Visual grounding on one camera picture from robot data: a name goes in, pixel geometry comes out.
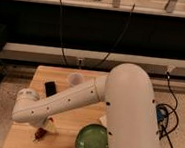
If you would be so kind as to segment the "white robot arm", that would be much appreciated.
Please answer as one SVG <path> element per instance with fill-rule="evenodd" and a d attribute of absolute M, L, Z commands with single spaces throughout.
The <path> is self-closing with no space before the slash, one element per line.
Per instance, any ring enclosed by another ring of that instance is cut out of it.
<path fill-rule="evenodd" d="M 160 148 L 154 89 L 150 77 L 136 64 L 117 65 L 98 76 L 41 99 L 33 89 L 17 93 L 15 122 L 40 127 L 53 114 L 90 104 L 106 104 L 108 148 Z"/>

